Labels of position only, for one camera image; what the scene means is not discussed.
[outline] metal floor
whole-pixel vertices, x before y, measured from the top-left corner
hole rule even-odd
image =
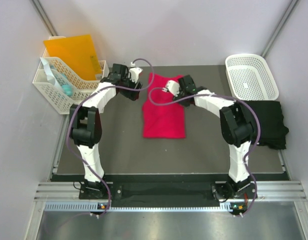
[[[293,202],[257,202],[244,218],[227,212],[109,212],[97,220],[45,212],[37,240],[304,240]]]
[[[148,82],[149,67],[143,68],[141,82]],[[190,74],[197,86],[221,95],[231,95],[225,66],[162,66],[157,74],[174,77]],[[148,139],[142,137],[142,105],[147,93],[137,101],[116,96],[101,114],[101,164],[106,174],[212,174],[227,173],[229,147],[221,134],[220,119],[199,107],[185,108],[185,139]],[[276,150],[257,147],[249,158],[254,173],[282,173]],[[79,159],[63,147],[57,174],[84,174]]]

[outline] yellow folder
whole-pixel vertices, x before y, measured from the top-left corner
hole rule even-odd
[[[62,59],[80,78],[94,81],[102,73],[91,35],[44,41],[50,57]]]

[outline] white plastic basket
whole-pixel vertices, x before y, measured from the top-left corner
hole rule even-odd
[[[33,80],[33,84],[59,114],[69,114],[70,107],[73,104],[81,103],[86,97],[88,97],[98,87],[100,81],[85,81],[81,79],[60,58],[48,57],[48,53],[46,50],[43,54],[43,57],[57,69],[57,71],[52,69],[52,72],[57,81],[61,85],[71,85],[73,95],[71,97],[67,96],[61,90],[57,89],[54,85],[48,82],[42,63],[39,64],[38,70]],[[99,61],[99,64],[102,69],[102,77],[107,76],[110,71],[106,61]]]
[[[240,100],[276,100],[279,90],[265,59],[256,54],[226,58],[226,76],[233,97]]]

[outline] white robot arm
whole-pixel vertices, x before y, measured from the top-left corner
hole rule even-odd
[[[87,163],[84,163],[85,185],[90,185],[91,189],[97,189],[99,186],[97,183],[100,180],[91,172],[88,166],[101,178],[104,176],[99,154],[99,141],[102,136],[100,113],[104,111],[106,104],[117,93],[121,93],[133,101],[138,99],[139,92],[118,89],[114,86],[140,89],[142,87],[142,84],[139,82],[141,72],[142,69],[139,67],[128,69],[125,65],[113,64],[112,72],[109,73],[108,77],[101,80],[93,93],[109,86],[113,87],[100,91],[97,95],[84,102],[74,118],[70,137],[74,140],[82,158]],[[70,118],[76,108],[77,105],[75,104],[70,108]]]
[[[212,97],[214,93],[203,87],[196,87],[189,75],[178,79],[178,82],[170,80],[164,89],[174,95],[173,100],[194,95],[192,98],[180,101],[179,104],[185,107],[193,104],[220,118],[222,135],[229,146],[230,168],[227,182],[230,185],[231,194],[235,196],[251,182],[250,174],[245,167],[245,163],[248,164],[248,157],[244,163],[244,156],[251,145],[252,117],[249,112],[244,112],[244,108],[238,103],[220,97]]]

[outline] teal ball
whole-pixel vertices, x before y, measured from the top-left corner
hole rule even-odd
[[[68,77],[64,73],[61,73],[61,75],[68,80]]]
[[[72,87],[69,84],[62,85],[62,89],[64,93],[66,94],[66,96],[72,97],[73,91],[72,91]]]

